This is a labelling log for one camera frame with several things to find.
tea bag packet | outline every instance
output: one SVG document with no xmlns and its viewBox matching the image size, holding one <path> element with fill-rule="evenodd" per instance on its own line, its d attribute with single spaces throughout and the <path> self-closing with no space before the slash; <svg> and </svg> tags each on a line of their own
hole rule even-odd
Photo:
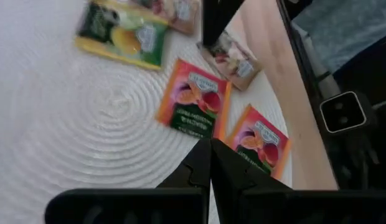
<svg viewBox="0 0 386 224">
<path fill-rule="evenodd" d="M 178 59 L 156 119 L 198 138 L 225 138 L 231 83 Z"/>
<path fill-rule="evenodd" d="M 199 9 L 198 0 L 133 0 L 136 4 L 165 18 L 169 25 L 185 34 L 193 34 L 195 16 Z"/>
<path fill-rule="evenodd" d="M 197 46 L 203 58 L 239 90 L 246 90 L 261 70 L 259 62 L 226 31 L 213 47 Z"/>
<path fill-rule="evenodd" d="M 290 141 L 251 105 L 245 108 L 226 143 L 263 172 L 281 178 Z"/>
<path fill-rule="evenodd" d="M 144 68 L 161 68 L 167 21 L 111 0 L 92 0 L 75 43 L 83 50 Z"/>
</svg>

circular pattern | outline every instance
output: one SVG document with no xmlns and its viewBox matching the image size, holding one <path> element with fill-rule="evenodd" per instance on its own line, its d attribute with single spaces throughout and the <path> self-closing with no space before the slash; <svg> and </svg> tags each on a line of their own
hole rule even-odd
<svg viewBox="0 0 386 224">
<path fill-rule="evenodd" d="M 2 223 L 42 223 L 47 202 L 68 189 L 155 187 L 197 142 L 154 115 L 177 57 L 213 73 L 198 38 L 172 32 L 161 72 L 124 65 L 74 47 L 84 7 L 74 0 L 0 1 Z M 273 94 L 259 82 L 261 93 Z M 285 133 L 280 109 L 267 110 L 275 99 L 234 90 L 228 133 L 247 103 L 261 105 Z M 210 222 L 218 222 L 213 194 Z"/>
</svg>

